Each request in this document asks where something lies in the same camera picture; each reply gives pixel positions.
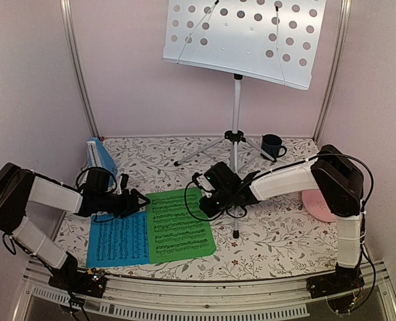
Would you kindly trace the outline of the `white perforated music stand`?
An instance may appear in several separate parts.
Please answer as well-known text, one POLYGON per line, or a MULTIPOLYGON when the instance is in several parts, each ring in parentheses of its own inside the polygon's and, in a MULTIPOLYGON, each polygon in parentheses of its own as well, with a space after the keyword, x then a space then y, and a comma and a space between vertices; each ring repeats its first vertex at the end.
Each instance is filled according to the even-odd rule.
POLYGON ((234 76, 234 172, 243 77, 308 90, 325 7, 325 1, 169 1, 163 59, 234 76))

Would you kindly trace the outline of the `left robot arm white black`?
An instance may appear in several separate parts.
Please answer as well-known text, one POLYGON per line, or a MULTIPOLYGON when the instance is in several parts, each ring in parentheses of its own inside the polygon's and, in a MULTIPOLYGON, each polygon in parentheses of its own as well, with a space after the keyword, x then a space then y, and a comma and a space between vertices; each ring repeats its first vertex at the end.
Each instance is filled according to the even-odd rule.
POLYGON ((128 175, 116 178, 108 169, 89 167, 73 187, 35 171, 6 163, 0 170, 0 231, 29 255, 40 259, 69 290, 84 283, 78 261, 62 250, 34 224, 27 211, 44 209, 79 217, 109 213, 125 218, 139 212, 150 200, 128 189, 128 175))

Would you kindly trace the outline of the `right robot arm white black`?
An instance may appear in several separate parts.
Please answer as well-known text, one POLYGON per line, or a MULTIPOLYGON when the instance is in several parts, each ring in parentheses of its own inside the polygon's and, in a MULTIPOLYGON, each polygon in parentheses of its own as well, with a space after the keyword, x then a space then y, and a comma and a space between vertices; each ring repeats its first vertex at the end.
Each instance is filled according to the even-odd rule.
POLYGON ((371 196, 364 192, 363 166, 361 160, 326 144, 312 157, 265 173, 252 172, 243 179, 219 162, 195 174, 192 182, 205 192, 199 208, 211 219, 231 207, 245 210, 280 195, 320 192, 336 219, 338 235, 336 272, 329 282, 335 291, 343 292, 355 282, 363 255, 365 207, 371 196))

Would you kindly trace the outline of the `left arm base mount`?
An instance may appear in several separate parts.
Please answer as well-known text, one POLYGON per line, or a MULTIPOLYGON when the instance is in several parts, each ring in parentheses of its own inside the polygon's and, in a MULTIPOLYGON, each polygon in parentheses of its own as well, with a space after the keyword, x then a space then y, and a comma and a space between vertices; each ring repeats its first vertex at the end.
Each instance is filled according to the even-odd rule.
POLYGON ((105 272, 94 267, 87 270, 78 269, 77 259, 68 252, 64 254, 66 258, 61 267, 50 269, 48 284, 73 294, 102 298, 107 283, 105 272))

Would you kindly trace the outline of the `green sheet music page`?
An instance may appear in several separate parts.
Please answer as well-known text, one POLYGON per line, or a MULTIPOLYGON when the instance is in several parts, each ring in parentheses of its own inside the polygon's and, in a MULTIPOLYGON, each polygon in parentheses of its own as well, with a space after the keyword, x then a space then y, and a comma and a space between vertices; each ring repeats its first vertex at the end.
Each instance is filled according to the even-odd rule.
POLYGON ((213 255, 210 223, 199 209, 197 188, 149 193, 146 207, 150 263, 167 263, 213 255))

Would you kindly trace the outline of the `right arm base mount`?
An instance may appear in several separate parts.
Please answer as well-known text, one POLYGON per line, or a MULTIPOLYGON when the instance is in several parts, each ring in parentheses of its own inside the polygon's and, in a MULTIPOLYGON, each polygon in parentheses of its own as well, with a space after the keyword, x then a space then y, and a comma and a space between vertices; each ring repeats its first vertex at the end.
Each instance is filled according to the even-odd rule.
POLYGON ((363 255, 360 254, 359 262, 354 268, 340 267, 336 264, 334 272, 308 278, 306 288, 311 298, 321 298, 362 288, 365 285, 360 269, 362 257, 363 255))

